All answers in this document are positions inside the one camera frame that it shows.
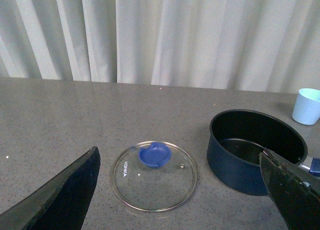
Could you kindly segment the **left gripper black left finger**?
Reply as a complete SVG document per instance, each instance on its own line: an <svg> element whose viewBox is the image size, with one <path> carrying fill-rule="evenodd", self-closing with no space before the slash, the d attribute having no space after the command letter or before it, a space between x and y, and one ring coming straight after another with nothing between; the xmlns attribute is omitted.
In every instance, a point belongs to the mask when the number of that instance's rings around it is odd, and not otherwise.
<svg viewBox="0 0 320 230"><path fill-rule="evenodd" d="M0 216L2 230L80 230L100 171L96 146Z"/></svg>

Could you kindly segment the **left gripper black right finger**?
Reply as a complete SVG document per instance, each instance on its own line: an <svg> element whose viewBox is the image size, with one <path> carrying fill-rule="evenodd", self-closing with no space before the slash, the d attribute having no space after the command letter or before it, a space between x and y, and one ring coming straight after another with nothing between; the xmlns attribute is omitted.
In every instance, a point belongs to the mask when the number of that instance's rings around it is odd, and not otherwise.
<svg viewBox="0 0 320 230"><path fill-rule="evenodd" d="M320 180L272 150L259 154L268 194L289 230L320 228Z"/></svg>

